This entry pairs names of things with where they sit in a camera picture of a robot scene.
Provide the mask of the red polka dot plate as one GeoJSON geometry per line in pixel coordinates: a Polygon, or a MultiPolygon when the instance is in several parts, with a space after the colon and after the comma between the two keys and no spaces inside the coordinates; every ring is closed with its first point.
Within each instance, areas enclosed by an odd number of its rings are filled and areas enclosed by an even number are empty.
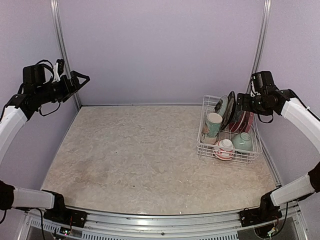
{"type": "Polygon", "coordinates": [[[248,133],[254,121],[254,114],[249,111],[243,111],[238,121],[233,120],[229,125],[229,131],[232,133],[248,133]]]}

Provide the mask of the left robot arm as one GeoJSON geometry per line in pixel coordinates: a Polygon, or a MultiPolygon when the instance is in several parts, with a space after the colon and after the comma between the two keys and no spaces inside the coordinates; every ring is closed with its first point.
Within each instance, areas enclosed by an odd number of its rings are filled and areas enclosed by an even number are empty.
{"type": "MultiPolygon", "coordinates": [[[[2,109],[0,116],[0,157],[6,155],[12,141],[34,113],[42,117],[42,105],[65,103],[90,81],[90,77],[76,71],[70,77],[64,74],[63,59],[55,64],[41,60],[22,70],[22,84],[2,109]]],[[[84,227],[87,213],[66,207],[62,194],[49,190],[33,190],[0,183],[0,209],[29,211],[44,210],[44,219],[68,225],[84,227]]]]}

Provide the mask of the red teal floral plate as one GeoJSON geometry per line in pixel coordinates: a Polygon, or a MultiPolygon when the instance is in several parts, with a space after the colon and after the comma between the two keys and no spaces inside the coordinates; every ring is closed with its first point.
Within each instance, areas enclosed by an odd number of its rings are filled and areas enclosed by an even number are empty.
{"type": "Polygon", "coordinates": [[[228,96],[227,95],[222,96],[219,99],[218,103],[215,105],[213,112],[216,114],[219,114],[223,118],[227,110],[228,102],[229,102],[228,96]]]}

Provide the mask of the black striped rim plate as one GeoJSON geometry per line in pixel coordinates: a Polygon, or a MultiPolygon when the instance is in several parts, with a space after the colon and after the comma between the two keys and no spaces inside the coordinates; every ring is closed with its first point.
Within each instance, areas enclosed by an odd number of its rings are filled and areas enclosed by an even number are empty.
{"type": "Polygon", "coordinates": [[[234,91],[231,91],[227,97],[227,106],[226,110],[222,115],[222,123],[220,125],[220,131],[223,131],[227,125],[233,119],[234,113],[236,109],[236,95],[234,91]]]}

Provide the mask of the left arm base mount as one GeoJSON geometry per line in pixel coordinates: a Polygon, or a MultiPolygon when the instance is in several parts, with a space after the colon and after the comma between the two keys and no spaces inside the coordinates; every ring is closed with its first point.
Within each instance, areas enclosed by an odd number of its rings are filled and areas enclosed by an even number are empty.
{"type": "Polygon", "coordinates": [[[87,216],[85,211],[67,208],[63,197],[56,197],[53,208],[46,209],[43,215],[46,220],[78,228],[84,228],[87,216]]]}

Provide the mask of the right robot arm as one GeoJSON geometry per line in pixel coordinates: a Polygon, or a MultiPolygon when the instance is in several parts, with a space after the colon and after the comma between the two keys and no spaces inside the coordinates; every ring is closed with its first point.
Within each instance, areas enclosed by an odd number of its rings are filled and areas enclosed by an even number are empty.
{"type": "MultiPolygon", "coordinates": [[[[236,104],[243,111],[257,116],[278,114],[300,130],[318,150],[320,148],[320,119],[291,89],[279,89],[270,71],[252,74],[252,93],[238,93],[236,104]]],[[[258,208],[243,210],[240,215],[250,215],[260,222],[280,218],[280,206],[294,200],[307,198],[320,191],[320,166],[316,165],[300,178],[264,194],[258,208]]]]}

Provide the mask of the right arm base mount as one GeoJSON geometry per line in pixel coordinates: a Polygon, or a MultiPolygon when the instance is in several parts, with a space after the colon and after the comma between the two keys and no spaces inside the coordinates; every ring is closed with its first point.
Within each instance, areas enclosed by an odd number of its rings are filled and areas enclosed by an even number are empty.
{"type": "Polygon", "coordinates": [[[245,208],[239,212],[242,227],[248,227],[278,220],[282,217],[279,206],[274,206],[271,200],[261,200],[256,208],[245,208]]]}

